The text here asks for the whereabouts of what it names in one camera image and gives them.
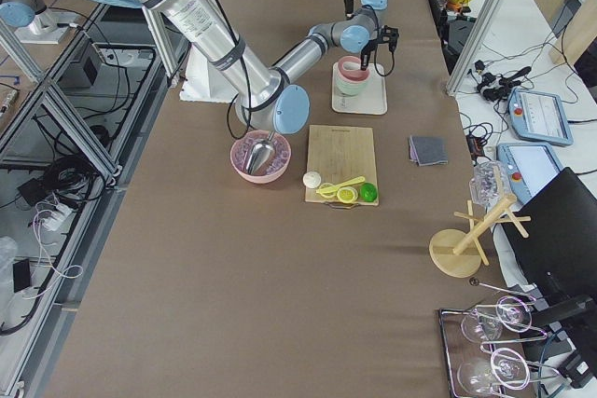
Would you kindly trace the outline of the green bowl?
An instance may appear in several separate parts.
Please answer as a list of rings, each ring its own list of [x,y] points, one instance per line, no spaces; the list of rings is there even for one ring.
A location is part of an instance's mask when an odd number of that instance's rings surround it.
[[[340,93],[345,96],[359,95],[368,86],[367,79],[354,81],[340,74],[336,75],[335,83]]]

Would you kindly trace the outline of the large pink ice bowl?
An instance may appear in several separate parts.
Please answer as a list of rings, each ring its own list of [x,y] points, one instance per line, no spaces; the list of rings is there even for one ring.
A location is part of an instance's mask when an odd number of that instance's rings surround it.
[[[267,184],[285,173],[291,158],[291,147],[281,134],[253,130],[233,144],[229,156],[232,167],[243,179],[255,184]]]

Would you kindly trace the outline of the cream serving tray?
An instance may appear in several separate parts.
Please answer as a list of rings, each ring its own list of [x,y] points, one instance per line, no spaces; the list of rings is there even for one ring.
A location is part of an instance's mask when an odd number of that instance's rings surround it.
[[[338,64],[333,64],[331,107],[337,113],[381,116],[387,112],[385,78],[379,64],[369,65],[370,75],[365,88],[355,96],[342,93],[336,84]]]

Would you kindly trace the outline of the bamboo cutting board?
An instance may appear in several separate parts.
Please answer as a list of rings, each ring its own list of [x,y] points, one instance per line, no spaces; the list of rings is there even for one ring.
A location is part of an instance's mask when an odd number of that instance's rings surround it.
[[[364,176],[380,190],[372,128],[310,125],[306,172],[332,185]]]

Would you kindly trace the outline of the grey folded cloth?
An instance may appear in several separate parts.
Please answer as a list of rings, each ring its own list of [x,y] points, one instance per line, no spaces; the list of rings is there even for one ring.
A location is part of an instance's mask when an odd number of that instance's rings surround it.
[[[449,159],[444,139],[433,136],[413,136],[408,139],[410,160],[419,166],[447,164]]]

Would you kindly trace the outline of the lemon slices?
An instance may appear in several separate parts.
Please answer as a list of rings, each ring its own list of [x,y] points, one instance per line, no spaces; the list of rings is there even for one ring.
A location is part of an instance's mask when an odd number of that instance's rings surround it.
[[[337,186],[323,183],[316,189],[316,193],[324,199],[336,199],[340,203],[353,204],[358,200],[358,192],[353,186]]]

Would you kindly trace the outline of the metal scoop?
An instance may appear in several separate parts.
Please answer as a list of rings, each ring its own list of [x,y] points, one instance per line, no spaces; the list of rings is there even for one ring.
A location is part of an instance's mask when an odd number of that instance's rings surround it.
[[[274,135],[275,132],[272,130],[266,138],[260,139],[253,144],[245,158],[244,169],[246,173],[258,176],[267,171],[276,153],[273,143]]]

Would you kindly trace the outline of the clear plastic cup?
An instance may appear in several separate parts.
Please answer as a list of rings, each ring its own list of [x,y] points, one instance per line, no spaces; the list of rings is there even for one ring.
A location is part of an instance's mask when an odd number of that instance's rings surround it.
[[[511,192],[506,166],[500,161],[478,164],[474,167],[469,189],[474,203],[492,208],[505,193]]]

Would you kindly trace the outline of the blue teach pendant far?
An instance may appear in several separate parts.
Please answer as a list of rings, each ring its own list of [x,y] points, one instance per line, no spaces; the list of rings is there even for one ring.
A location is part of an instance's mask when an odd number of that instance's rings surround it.
[[[515,88],[508,99],[511,124],[526,141],[569,146],[574,142],[559,95]]]

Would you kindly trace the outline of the blue teach pendant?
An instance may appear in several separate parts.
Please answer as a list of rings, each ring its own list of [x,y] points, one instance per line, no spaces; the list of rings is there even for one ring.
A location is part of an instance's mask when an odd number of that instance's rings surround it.
[[[569,146],[574,142],[559,95],[515,88],[508,99],[511,124],[526,141]]]
[[[521,204],[526,204],[563,169],[547,143],[499,144],[496,155],[505,164],[510,188]]]

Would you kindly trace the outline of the blue teach pendant near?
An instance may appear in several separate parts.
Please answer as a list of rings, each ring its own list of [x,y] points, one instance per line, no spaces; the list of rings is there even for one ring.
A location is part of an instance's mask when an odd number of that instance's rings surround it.
[[[496,155],[505,164],[510,188],[521,204],[526,204],[563,169],[547,143],[499,144]]]

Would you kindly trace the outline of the wooden cup tree stand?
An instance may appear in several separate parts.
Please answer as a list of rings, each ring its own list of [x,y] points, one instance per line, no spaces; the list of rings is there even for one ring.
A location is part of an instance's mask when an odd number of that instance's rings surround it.
[[[495,224],[513,224],[523,238],[528,238],[523,224],[532,218],[512,212],[511,206],[516,201],[514,194],[506,193],[482,217],[477,217],[473,214],[473,201],[469,199],[466,204],[468,213],[454,213],[469,222],[469,231],[444,229],[429,242],[429,253],[436,267],[451,277],[462,279],[475,274],[481,265],[488,266],[489,258],[479,239]]]

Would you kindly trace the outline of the black monitor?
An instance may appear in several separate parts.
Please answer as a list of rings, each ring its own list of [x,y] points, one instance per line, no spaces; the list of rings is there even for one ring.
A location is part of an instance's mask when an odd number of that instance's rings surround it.
[[[526,203],[529,237],[513,248],[525,278],[553,303],[596,297],[596,198],[569,168]]]

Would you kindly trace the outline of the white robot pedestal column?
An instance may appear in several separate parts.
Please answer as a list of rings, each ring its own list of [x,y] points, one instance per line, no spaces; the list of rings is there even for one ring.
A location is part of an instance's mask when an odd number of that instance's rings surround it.
[[[180,92],[184,102],[229,103],[238,91],[190,44],[185,81]]]

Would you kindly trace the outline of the aluminium frame post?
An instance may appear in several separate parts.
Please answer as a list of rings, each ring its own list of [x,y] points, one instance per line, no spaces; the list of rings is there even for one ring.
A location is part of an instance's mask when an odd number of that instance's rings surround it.
[[[486,34],[489,32],[493,19],[499,12],[505,0],[485,0],[480,13],[477,16],[475,25],[465,42],[461,55],[454,66],[451,76],[446,85],[446,93],[454,97],[460,89],[466,74],[473,64]]]

